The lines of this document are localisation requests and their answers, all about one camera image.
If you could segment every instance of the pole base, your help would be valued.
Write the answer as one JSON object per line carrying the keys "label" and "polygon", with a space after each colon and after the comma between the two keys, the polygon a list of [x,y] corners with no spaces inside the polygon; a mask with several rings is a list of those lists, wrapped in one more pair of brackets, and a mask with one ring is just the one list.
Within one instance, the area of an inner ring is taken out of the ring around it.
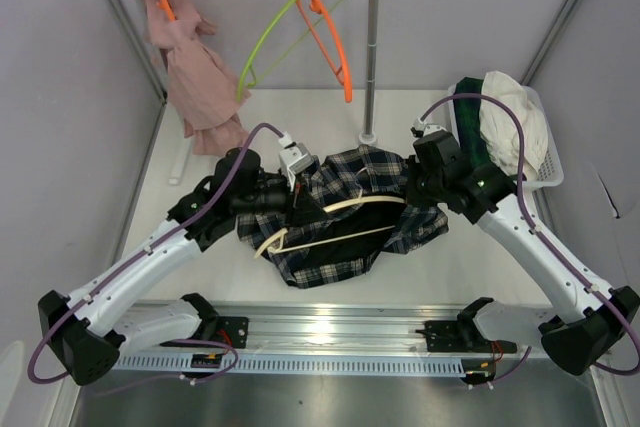
{"label": "pole base", "polygon": [[375,132],[371,132],[371,134],[360,132],[360,135],[358,135],[358,142],[360,143],[360,145],[370,145],[372,147],[375,147],[375,145],[378,143],[378,136]]}

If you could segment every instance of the plastic basket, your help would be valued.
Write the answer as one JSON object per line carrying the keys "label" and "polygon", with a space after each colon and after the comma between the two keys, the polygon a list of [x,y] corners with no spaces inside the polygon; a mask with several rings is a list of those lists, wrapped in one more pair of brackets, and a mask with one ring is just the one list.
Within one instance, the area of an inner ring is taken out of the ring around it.
{"label": "plastic basket", "polygon": [[[545,116],[544,108],[542,107],[542,102],[540,102],[540,96],[538,93],[533,90],[531,87],[524,86],[524,90],[527,92],[527,96],[529,100],[533,102],[533,104],[538,107]],[[449,95],[453,95],[456,91],[456,86],[452,85],[449,87]],[[453,110],[453,102],[450,101],[447,103],[449,107],[449,118],[451,121],[451,133],[458,139],[458,125],[456,124],[456,116]],[[560,157],[558,156],[558,149],[556,149],[556,143],[553,140],[553,134],[551,133],[551,129],[549,128],[549,121],[547,121],[547,132],[549,134],[549,145],[547,147],[547,155],[544,158],[544,162],[540,165],[540,170],[538,171],[538,178],[533,181],[525,181],[522,183],[523,187],[536,190],[541,187],[555,187],[556,185],[560,185],[564,180],[564,172],[562,170],[562,165],[560,164]]]}

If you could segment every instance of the dark green cloth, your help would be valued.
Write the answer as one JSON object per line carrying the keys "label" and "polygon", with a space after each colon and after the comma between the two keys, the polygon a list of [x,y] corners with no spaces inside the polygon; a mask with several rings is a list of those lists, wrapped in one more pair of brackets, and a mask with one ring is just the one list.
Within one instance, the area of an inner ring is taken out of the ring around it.
{"label": "dark green cloth", "polygon": [[[465,77],[456,84],[456,94],[482,93],[482,79]],[[471,159],[473,167],[491,162],[487,144],[480,137],[480,99],[458,99],[453,109],[458,126],[460,149]]]}

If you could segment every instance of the plaid shirt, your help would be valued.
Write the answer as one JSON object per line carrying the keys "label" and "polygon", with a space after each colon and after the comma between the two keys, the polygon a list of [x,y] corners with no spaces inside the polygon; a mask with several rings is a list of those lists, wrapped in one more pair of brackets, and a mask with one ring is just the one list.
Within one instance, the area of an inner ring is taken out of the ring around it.
{"label": "plaid shirt", "polygon": [[[315,157],[315,164],[299,176],[311,197],[322,207],[357,198],[361,194],[404,195],[407,177],[407,165],[402,157],[364,145],[328,156],[322,165]],[[360,206],[342,209],[330,214],[329,220],[289,228],[283,247],[314,242],[329,225],[348,218],[358,208]],[[238,217],[238,237],[254,249],[282,227],[284,215],[280,214]],[[305,258],[310,250],[308,248],[281,254],[265,250],[262,255],[278,267],[288,285],[306,289],[365,274],[381,251],[406,254],[448,230],[447,216],[437,207],[419,209],[406,206],[388,240],[367,257],[305,268]]]}

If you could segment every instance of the green hanger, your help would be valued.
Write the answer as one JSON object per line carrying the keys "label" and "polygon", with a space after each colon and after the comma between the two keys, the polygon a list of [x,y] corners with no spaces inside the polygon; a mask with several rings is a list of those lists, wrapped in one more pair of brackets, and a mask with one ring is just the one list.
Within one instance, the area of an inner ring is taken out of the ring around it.
{"label": "green hanger", "polygon": [[[340,3],[343,0],[338,0],[335,4],[333,4],[331,6],[331,8],[329,9],[329,12],[333,12],[333,10],[340,5]],[[309,33],[311,32],[311,29],[307,29],[307,31],[302,34],[300,36],[300,38],[298,38],[298,40],[296,40],[293,44],[291,44],[291,46],[289,46],[289,48],[287,50],[284,51],[284,53],[278,57],[276,59],[276,61],[271,64],[260,76],[256,76],[254,70],[253,70],[253,61],[255,60],[256,56],[258,55],[258,52],[260,51],[260,49],[262,48],[262,44],[264,44],[264,42],[267,40],[267,37],[269,37],[269,34],[271,33],[271,31],[273,30],[273,28],[278,24],[278,22],[280,22],[280,19],[282,18],[282,16],[289,10],[289,8],[291,8],[292,5],[294,5],[296,3],[296,0],[288,0],[286,4],[284,4],[284,6],[282,7],[282,9],[280,9],[280,12],[278,12],[276,14],[276,16],[273,18],[273,20],[271,21],[271,23],[269,24],[269,26],[266,28],[266,30],[263,32],[263,34],[260,36],[260,40],[258,40],[258,43],[256,44],[256,46],[253,48],[253,51],[251,52],[251,54],[249,55],[249,58],[247,59],[247,62],[244,65],[244,69],[242,69],[242,74],[240,75],[240,80],[238,81],[238,87],[236,89],[236,100],[238,102],[240,102],[242,100],[242,91],[245,88],[245,78],[247,77],[248,73],[251,73],[251,77],[253,78],[253,81],[249,82],[246,87],[251,88],[251,87],[255,87],[256,85],[258,85],[260,82],[262,82],[264,80],[264,78],[269,75],[269,73],[271,73],[271,71],[287,56],[289,55],[289,53],[300,43],[304,40],[304,38],[309,35]],[[320,17],[317,21],[314,22],[314,27],[316,25],[318,25],[320,22],[322,22],[324,20],[324,17]]]}

